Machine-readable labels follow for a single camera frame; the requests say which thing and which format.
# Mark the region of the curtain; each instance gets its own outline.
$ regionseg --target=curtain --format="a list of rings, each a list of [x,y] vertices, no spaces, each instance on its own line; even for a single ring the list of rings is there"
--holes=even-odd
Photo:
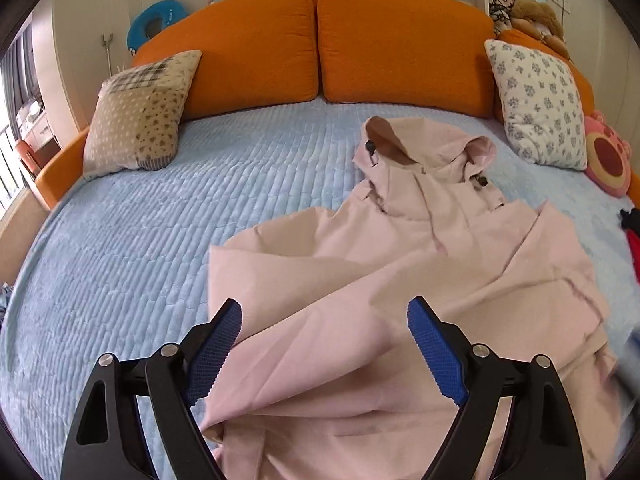
[[[32,97],[40,95],[33,63],[31,43],[31,25],[9,46],[0,61],[4,102],[9,115],[9,126],[15,140],[20,139],[18,123],[15,119],[18,110]]]

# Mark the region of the cables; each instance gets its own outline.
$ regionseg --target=cables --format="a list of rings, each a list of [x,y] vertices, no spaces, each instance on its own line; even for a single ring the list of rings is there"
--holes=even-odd
[[[516,0],[489,0],[489,15],[494,22],[507,22]]]
[[[560,17],[560,24],[564,25],[564,0],[562,0],[562,16]]]

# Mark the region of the pink stuffed toy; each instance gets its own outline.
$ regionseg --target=pink stuffed toy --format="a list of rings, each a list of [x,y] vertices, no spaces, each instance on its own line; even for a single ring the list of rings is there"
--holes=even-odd
[[[587,144],[585,173],[605,192],[626,195],[631,183],[631,146],[607,126],[602,112],[594,110],[584,118]]]

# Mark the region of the pink jacket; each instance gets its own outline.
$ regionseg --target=pink jacket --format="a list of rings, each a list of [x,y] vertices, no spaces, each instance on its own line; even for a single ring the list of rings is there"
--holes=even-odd
[[[494,157],[485,137],[374,117],[354,157],[366,179],[337,212],[308,209],[211,248],[210,313],[226,298],[243,313],[202,423],[229,480],[420,479],[456,407],[407,328],[415,296],[500,356],[549,355],[589,478],[608,471],[620,414],[604,381],[606,302],[567,217],[478,184]]]

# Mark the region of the blue gripper pad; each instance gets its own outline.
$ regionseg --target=blue gripper pad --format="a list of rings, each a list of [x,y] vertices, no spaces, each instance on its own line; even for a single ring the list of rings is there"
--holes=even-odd
[[[238,303],[234,303],[211,331],[189,366],[188,386],[183,393],[189,406],[194,406],[198,399],[209,395],[241,328],[242,309]]]
[[[457,356],[418,299],[409,302],[406,318],[440,392],[453,399],[458,407],[462,406],[468,391],[462,380],[462,366]]]

